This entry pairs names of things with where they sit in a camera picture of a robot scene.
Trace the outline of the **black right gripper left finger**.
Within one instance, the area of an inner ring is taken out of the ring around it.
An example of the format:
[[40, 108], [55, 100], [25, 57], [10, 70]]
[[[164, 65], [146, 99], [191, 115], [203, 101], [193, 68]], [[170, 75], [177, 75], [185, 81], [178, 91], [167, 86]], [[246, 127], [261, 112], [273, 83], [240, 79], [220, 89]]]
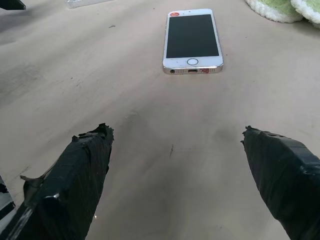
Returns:
[[2, 240], [84, 240], [109, 170], [114, 130], [101, 123], [73, 136], [56, 162], [41, 176], [24, 180], [24, 201], [0, 211], [15, 214], [1, 225]]

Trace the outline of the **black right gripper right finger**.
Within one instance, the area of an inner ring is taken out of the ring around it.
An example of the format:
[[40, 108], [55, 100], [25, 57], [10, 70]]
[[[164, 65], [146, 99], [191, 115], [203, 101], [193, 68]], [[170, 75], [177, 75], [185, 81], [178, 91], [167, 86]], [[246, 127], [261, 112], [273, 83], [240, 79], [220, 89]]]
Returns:
[[291, 240], [320, 238], [320, 159], [303, 143], [253, 128], [243, 132], [248, 165], [271, 215]]

